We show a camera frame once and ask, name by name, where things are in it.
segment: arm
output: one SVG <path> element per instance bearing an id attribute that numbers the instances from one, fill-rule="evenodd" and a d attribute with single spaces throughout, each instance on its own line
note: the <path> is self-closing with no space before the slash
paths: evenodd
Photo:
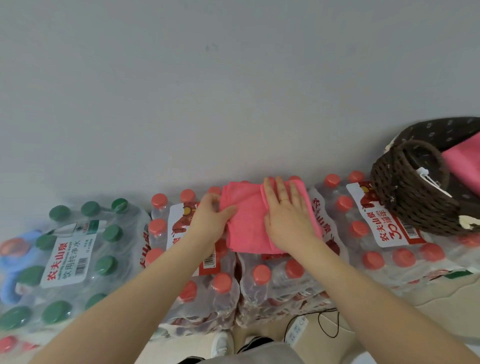
<path id="1" fill-rule="evenodd" d="M 218 199 L 218 195 L 205 195 L 178 243 L 74 320 L 30 363 L 134 363 L 235 214 L 234 206 L 216 213 L 213 204 Z"/>
<path id="2" fill-rule="evenodd" d="M 277 178 L 278 198 L 264 182 L 272 241 L 322 283 L 360 342 L 378 363 L 478 364 L 465 345 L 416 308 L 342 261 L 314 234 L 305 202 Z"/>

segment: pink fabric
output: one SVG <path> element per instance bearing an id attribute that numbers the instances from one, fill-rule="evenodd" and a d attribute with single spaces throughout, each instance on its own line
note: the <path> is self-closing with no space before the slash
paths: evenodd
<path id="1" fill-rule="evenodd" d="M 294 180 L 293 183 L 310 206 L 310 199 L 303 182 Z M 268 203 L 263 184 L 230 182 L 223 187 L 220 210 L 231 205 L 238 207 L 235 216 L 227 223 L 227 246 L 232 251 L 253 254 L 284 253 L 270 241 L 265 230 L 264 217 L 268 212 Z M 321 238 L 323 231 L 318 226 L 312 209 L 309 209 L 309 214 L 315 234 Z"/>
<path id="2" fill-rule="evenodd" d="M 480 196 L 480 133 L 444 151 L 442 156 L 450 171 Z"/>

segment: person's left hand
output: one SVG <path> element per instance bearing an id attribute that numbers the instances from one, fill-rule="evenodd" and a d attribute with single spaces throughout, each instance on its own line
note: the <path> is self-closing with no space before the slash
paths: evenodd
<path id="1" fill-rule="evenodd" d="M 237 212 L 236 206 L 229 206 L 221 212 L 214 205 L 220 202 L 219 194 L 206 194 L 193 215 L 188 235 L 205 244 L 215 244 L 221 238 L 225 225 Z"/>

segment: barcode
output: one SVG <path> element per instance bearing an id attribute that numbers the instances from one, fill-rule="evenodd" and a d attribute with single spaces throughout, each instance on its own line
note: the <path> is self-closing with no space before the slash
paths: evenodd
<path id="1" fill-rule="evenodd" d="M 403 228 L 405 229 L 405 231 L 407 232 L 407 235 L 409 238 L 411 239 L 418 239 L 420 236 L 417 234 L 417 230 L 415 230 L 415 228 L 413 226 L 411 226 L 410 224 L 407 224 L 405 221 L 400 220 L 400 224 L 402 224 Z"/>
<path id="2" fill-rule="evenodd" d="M 76 276 L 81 276 L 85 272 L 87 263 L 88 263 L 88 258 L 78 259 L 78 265 L 77 265 L 77 268 L 75 269 Z"/>
<path id="3" fill-rule="evenodd" d="M 204 260 L 204 268 L 216 268 L 215 252 L 213 252 L 211 256 Z"/>

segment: person's left arm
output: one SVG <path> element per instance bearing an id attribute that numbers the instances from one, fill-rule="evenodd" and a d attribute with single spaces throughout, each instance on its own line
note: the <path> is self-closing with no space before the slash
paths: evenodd
<path id="1" fill-rule="evenodd" d="M 133 364 L 236 208 L 216 212 L 206 194 L 178 243 L 147 269 L 76 318 L 30 364 Z"/>

